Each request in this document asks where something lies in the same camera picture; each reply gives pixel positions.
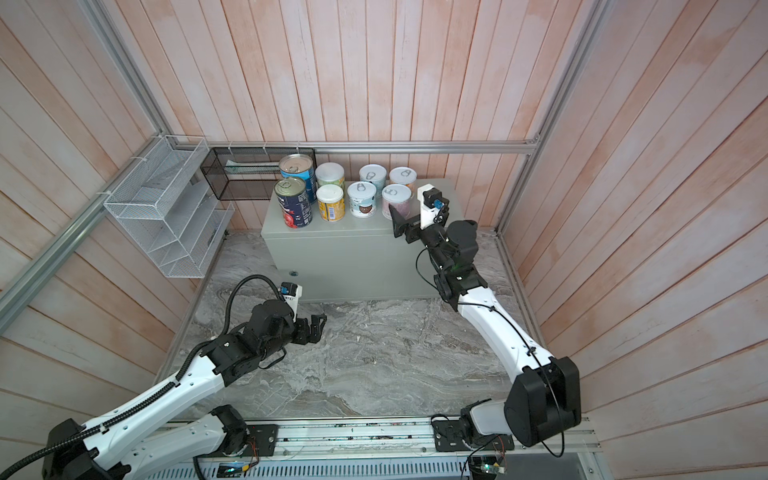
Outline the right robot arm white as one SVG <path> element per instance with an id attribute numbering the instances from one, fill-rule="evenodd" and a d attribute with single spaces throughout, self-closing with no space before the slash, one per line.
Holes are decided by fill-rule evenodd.
<path id="1" fill-rule="evenodd" d="M 579 370 L 557 358 L 528 335 L 503 308 L 474 265 L 477 224 L 446 224 L 448 204 L 437 200 L 431 222 L 404 218 L 391 209 L 395 237 L 421 242 L 435 269 L 441 299 L 475 327 L 505 368 L 511 389 L 504 400 L 467 407 L 462 419 L 475 436 L 510 435 L 525 447 L 542 443 L 581 423 Z"/>

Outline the dark tomato can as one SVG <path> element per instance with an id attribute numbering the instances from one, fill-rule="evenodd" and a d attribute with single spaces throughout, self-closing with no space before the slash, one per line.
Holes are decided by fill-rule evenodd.
<path id="1" fill-rule="evenodd" d="M 274 192 L 288 227 L 303 228 L 311 223 L 311 204 L 302 179 L 284 177 L 275 184 Z"/>

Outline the blue soup can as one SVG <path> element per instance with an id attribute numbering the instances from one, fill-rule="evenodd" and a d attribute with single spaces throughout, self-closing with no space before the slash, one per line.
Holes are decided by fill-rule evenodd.
<path id="1" fill-rule="evenodd" d="M 303 180 L 309 201 L 311 203 L 316 202 L 317 180 L 315 162 L 312 157 L 301 153 L 290 154 L 280 160 L 279 168 L 283 177 L 295 177 Z"/>

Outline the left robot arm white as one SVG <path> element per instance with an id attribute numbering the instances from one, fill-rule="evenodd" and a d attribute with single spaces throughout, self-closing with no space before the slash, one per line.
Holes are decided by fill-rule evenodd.
<path id="1" fill-rule="evenodd" d="M 146 479 L 198 456 L 252 452 L 250 429 L 231 405 L 186 426 L 160 428 L 244 375 L 276 365 L 285 358 L 286 345 L 318 342 L 326 321 L 323 314 L 298 318 L 280 300 L 255 306 L 247 322 L 205 343 L 164 383 L 83 424 L 66 420 L 54 427 L 43 478 Z"/>

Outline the pull-tab can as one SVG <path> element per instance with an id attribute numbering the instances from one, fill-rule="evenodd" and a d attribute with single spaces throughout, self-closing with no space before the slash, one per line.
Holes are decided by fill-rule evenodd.
<path id="1" fill-rule="evenodd" d="M 357 218 L 369 218 L 376 211 L 376 186 L 367 181 L 357 181 L 347 187 L 350 213 Z"/>
<path id="2" fill-rule="evenodd" d="M 387 184 L 387 169 L 379 164 L 367 164 L 360 168 L 359 178 L 363 182 L 369 182 L 376 187 L 376 197 L 380 198 L 382 190 Z"/>
<path id="3" fill-rule="evenodd" d="M 417 172 L 410 167 L 395 167 L 389 173 L 389 182 L 392 185 L 402 185 L 411 191 L 414 190 L 414 185 L 417 179 Z"/>
<path id="4" fill-rule="evenodd" d="M 410 217 L 411 210 L 411 189 L 402 184 L 392 183 L 386 185 L 382 190 L 382 214 L 391 220 L 392 214 L 390 208 L 393 207 L 403 218 Z"/>

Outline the orange can white lid front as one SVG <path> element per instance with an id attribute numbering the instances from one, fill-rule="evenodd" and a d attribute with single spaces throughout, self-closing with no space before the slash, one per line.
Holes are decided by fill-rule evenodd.
<path id="1" fill-rule="evenodd" d="M 335 184 L 322 185 L 317 190 L 321 218 L 327 222 L 341 220 L 346 212 L 343 188 Z"/>

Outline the orange can white lid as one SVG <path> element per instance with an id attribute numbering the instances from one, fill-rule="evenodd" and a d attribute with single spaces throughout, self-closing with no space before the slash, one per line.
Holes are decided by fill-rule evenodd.
<path id="1" fill-rule="evenodd" d="M 341 220 L 346 212 L 343 188 L 335 184 L 322 185 L 317 190 L 321 218 L 327 222 Z"/>
<path id="2" fill-rule="evenodd" d="M 320 187 L 325 185 L 336 185 L 343 188 L 345 184 L 344 167 L 335 162 L 319 164 L 315 169 L 315 177 Z"/>

